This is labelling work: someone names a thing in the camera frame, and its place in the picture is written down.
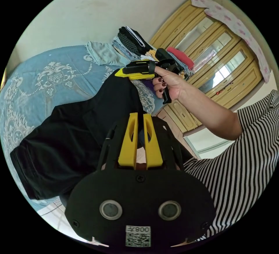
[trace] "red cloth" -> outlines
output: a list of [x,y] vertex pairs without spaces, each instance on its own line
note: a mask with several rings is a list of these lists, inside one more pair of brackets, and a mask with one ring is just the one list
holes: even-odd
[[175,57],[186,64],[189,68],[189,70],[192,70],[194,67],[194,62],[182,51],[174,48],[174,47],[168,47],[167,51],[171,52]]

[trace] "pink floral cloth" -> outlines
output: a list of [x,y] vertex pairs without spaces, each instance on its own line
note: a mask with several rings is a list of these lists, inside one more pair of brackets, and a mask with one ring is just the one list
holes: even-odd
[[236,35],[242,38],[253,50],[259,60],[260,71],[267,83],[270,78],[270,70],[267,60],[257,41],[253,38],[246,26],[230,11],[212,0],[191,0],[192,5],[199,8],[206,8],[204,13],[211,16],[228,26]]

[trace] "qr code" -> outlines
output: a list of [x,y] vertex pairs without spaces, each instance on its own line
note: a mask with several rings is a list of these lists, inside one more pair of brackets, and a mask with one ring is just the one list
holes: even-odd
[[126,246],[150,247],[151,236],[148,233],[146,234],[126,233]]

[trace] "label sticker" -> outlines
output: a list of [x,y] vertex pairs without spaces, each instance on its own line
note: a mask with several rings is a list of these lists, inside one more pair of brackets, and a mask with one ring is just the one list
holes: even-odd
[[151,228],[148,226],[126,226],[126,246],[151,247]]

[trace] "screw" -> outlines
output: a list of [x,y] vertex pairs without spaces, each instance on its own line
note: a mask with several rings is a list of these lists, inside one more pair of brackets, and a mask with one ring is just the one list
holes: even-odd
[[137,175],[136,181],[137,182],[144,182],[145,181],[145,176],[144,175]]
[[208,223],[207,223],[207,222],[204,222],[204,223],[201,225],[201,229],[204,230],[207,226],[208,226]]
[[78,228],[79,227],[79,222],[77,220],[73,220],[73,225],[74,225],[74,227]]

